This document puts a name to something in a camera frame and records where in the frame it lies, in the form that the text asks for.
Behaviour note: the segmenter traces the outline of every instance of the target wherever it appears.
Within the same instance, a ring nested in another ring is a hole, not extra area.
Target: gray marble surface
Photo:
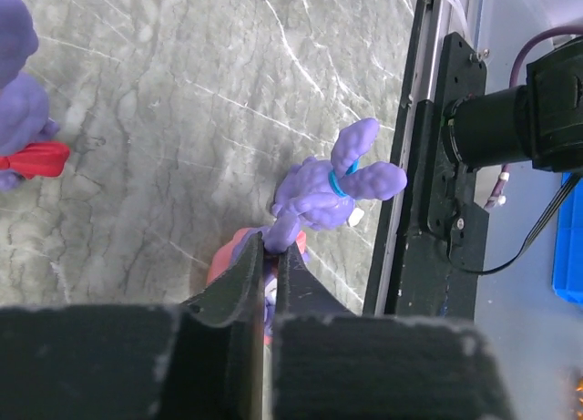
[[[387,159],[414,0],[24,0],[61,179],[0,195],[0,303],[178,302],[286,169],[377,117]],[[380,203],[309,233],[312,272],[358,311]]]

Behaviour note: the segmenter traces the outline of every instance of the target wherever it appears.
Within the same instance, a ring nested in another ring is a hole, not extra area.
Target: purple rabbit figurine
[[[48,142],[59,130],[48,117],[48,95],[27,73],[26,60],[38,49],[33,19],[21,0],[0,0],[0,190],[24,178],[56,177],[68,147]]]
[[[350,217],[357,200],[389,200],[407,183],[405,172],[391,163],[375,162],[357,169],[379,131],[376,119],[367,118],[341,130],[330,160],[307,158],[293,165],[275,193],[271,212],[276,217],[263,235],[265,249],[282,253],[290,247],[302,225],[332,230]]]

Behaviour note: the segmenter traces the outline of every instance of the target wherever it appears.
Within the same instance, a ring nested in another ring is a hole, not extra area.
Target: cable
[[[520,258],[523,254],[525,254],[527,252],[528,248],[532,245],[532,243],[538,237],[540,232],[543,231],[543,229],[545,229],[548,222],[551,221],[551,219],[555,216],[555,214],[558,211],[558,208],[560,208],[561,204],[563,204],[563,201],[565,201],[565,199],[568,197],[568,195],[578,185],[580,180],[581,180],[581,174],[575,173],[575,174],[571,174],[569,176],[568,180],[563,184],[563,186],[561,186],[561,189],[558,190],[555,197],[553,197],[553,199],[550,201],[550,203],[548,203],[547,208],[543,211],[542,215],[540,216],[538,221],[535,223],[535,226],[528,233],[527,238],[523,242],[522,247],[520,248],[520,251],[518,252],[518,254],[514,258],[512,258],[510,261],[506,262],[505,264],[500,265],[499,267],[493,268],[491,270],[485,270],[485,271],[474,271],[474,270],[468,270],[466,268],[461,268],[461,267],[455,266],[454,263],[452,262],[452,258],[451,258],[452,250],[453,250],[453,243],[452,243],[451,235],[450,235],[450,238],[447,240],[447,259],[454,266],[454,268],[456,268],[457,270],[468,273],[468,274],[477,274],[480,276],[485,276],[488,274],[495,274],[497,272],[500,272],[500,271],[508,268],[515,261],[517,261],[518,258]]]
[[[472,43],[472,37],[470,34],[470,27],[465,17],[465,9],[461,1],[460,0],[444,0],[444,1],[446,1],[450,6],[452,6],[452,10],[455,12],[455,15],[457,15],[457,18],[459,19],[459,22],[461,23],[462,26],[462,35],[464,37],[464,40],[471,47],[474,47],[474,44]]]
[[[512,71],[510,73],[509,87],[514,87],[518,84],[518,75],[520,74],[520,68],[524,64],[525,59],[527,58],[527,55],[532,50],[532,48],[552,37],[568,35],[576,36],[583,35],[583,26],[582,25],[557,26],[547,31],[543,31],[542,33],[539,33],[538,35],[532,37],[522,47],[522,49],[518,53],[517,58],[514,61],[514,65],[512,66]],[[494,208],[495,206],[502,206],[504,203],[506,203],[506,197],[502,195],[502,192],[504,191],[506,182],[510,177],[509,171],[510,166],[508,164],[502,165],[502,170],[498,176],[498,181],[496,182],[496,185],[494,185],[490,197],[488,198],[488,201],[485,205],[486,209]]]

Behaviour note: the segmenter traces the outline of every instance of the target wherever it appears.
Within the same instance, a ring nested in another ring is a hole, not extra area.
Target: blue plastic bin
[[[558,212],[555,293],[568,302],[583,305],[583,184],[579,183]]]

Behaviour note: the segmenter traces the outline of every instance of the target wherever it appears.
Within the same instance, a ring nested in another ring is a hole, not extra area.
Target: red bow tie
[[[58,177],[63,172],[69,154],[69,147],[61,142],[28,144],[12,156],[0,157],[0,170],[12,169],[25,179],[35,176]]]

